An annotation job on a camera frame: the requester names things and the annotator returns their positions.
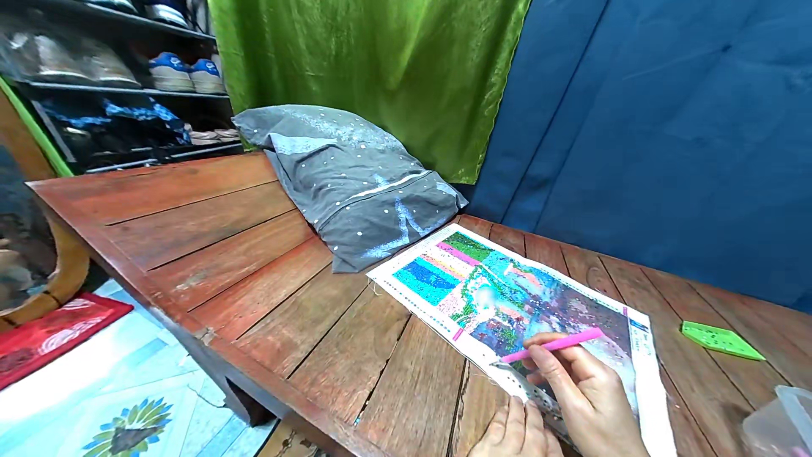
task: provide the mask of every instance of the tiled floor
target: tiled floor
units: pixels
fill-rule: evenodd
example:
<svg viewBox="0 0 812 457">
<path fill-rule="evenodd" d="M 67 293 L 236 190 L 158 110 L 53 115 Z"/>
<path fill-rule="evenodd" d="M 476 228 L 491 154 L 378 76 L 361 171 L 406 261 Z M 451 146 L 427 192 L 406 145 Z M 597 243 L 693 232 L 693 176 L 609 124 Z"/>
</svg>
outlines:
<svg viewBox="0 0 812 457">
<path fill-rule="evenodd" d="M 249 428 L 178 341 L 118 284 L 107 281 L 96 293 L 136 309 L 0 390 L 0 454 L 256 455 L 276 421 Z M 138 446 L 111 454 L 113 424 L 122 421 L 144 436 L 129 437 Z"/>
</svg>

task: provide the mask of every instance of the red rug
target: red rug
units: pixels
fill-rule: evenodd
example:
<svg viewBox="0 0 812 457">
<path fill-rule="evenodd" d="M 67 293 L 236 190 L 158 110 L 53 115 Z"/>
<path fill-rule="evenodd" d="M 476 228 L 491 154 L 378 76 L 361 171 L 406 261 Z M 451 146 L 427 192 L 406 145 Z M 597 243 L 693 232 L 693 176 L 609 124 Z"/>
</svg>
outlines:
<svg viewBox="0 0 812 457">
<path fill-rule="evenodd" d="M 65 306 L 0 333 L 0 389 L 73 349 L 132 311 L 132 305 L 80 294 Z"/>
</svg>

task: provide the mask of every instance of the diamond painting canvas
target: diamond painting canvas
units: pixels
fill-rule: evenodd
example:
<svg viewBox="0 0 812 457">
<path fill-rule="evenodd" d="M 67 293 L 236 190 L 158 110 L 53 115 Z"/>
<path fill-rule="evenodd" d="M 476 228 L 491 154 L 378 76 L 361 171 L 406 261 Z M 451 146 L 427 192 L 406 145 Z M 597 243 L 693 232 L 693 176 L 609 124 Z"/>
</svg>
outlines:
<svg viewBox="0 0 812 457">
<path fill-rule="evenodd" d="M 662 453 L 663 439 L 672 444 L 673 438 L 648 316 L 456 224 L 375 268 L 369 277 L 509 394 L 536 401 L 547 423 L 565 439 L 549 385 L 530 385 L 521 362 L 510 368 L 490 363 L 524 349 L 522 342 L 539 332 L 572 334 L 599 327 L 605 336 L 583 347 L 618 372 L 644 441 L 657 442 L 658 455 L 669 455 Z"/>
</svg>

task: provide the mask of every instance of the pink stripe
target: pink stripe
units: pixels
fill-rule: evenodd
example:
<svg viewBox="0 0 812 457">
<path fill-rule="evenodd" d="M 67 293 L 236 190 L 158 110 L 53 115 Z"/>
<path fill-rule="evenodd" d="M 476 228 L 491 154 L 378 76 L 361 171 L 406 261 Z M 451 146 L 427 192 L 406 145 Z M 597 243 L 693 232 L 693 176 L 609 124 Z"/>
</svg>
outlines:
<svg viewBox="0 0 812 457">
<path fill-rule="evenodd" d="M 477 265 L 479 265 L 478 260 L 468 257 L 468 255 L 465 254 L 464 252 L 459 252 L 454 246 L 448 245 L 448 244 L 446 244 L 444 242 L 439 242 L 439 243 L 437 243 L 437 247 L 444 250 L 444 251 L 446 251 L 448 254 L 453 255 L 454 257 L 458 258 L 459 260 L 462 260 L 463 262 L 467 263 L 468 265 L 471 265 L 472 267 L 476 267 Z"/>
<path fill-rule="evenodd" d="M 458 279 L 458 280 L 463 280 L 463 279 L 465 279 L 465 275 L 463 275 L 463 274 L 462 274 L 462 273 L 460 273 L 460 272 L 456 272 L 456 271 L 454 271 L 454 269 L 453 269 L 453 268 L 451 268 L 451 267 L 449 267 L 448 265 L 446 265 L 445 263 L 443 263 L 443 261 L 442 261 L 442 260 L 440 260 L 440 259 L 435 259 L 434 257 L 431 257 L 431 256 L 430 256 L 428 253 L 421 255 L 421 257 L 422 257 L 422 258 L 423 258 L 423 260 L 425 260 L 426 262 L 431 263 L 431 264 L 432 264 L 432 265 L 434 265 L 435 267 L 437 267 L 437 268 L 439 268 L 439 269 L 443 270 L 444 272 L 446 272 L 446 273 L 448 273 L 449 275 L 451 275 L 451 276 L 455 277 L 456 279 Z"/>
</svg>

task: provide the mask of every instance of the green tray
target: green tray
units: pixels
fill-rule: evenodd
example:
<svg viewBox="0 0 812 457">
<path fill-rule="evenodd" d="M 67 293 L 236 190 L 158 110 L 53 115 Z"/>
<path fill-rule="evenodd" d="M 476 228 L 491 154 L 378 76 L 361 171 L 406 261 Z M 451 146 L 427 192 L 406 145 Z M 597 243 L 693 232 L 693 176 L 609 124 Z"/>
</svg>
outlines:
<svg viewBox="0 0 812 457">
<path fill-rule="evenodd" d="M 745 359 L 766 360 L 757 350 L 742 339 L 736 332 L 696 322 L 682 323 L 682 334 L 700 346 L 725 354 L 737 355 Z"/>
</svg>

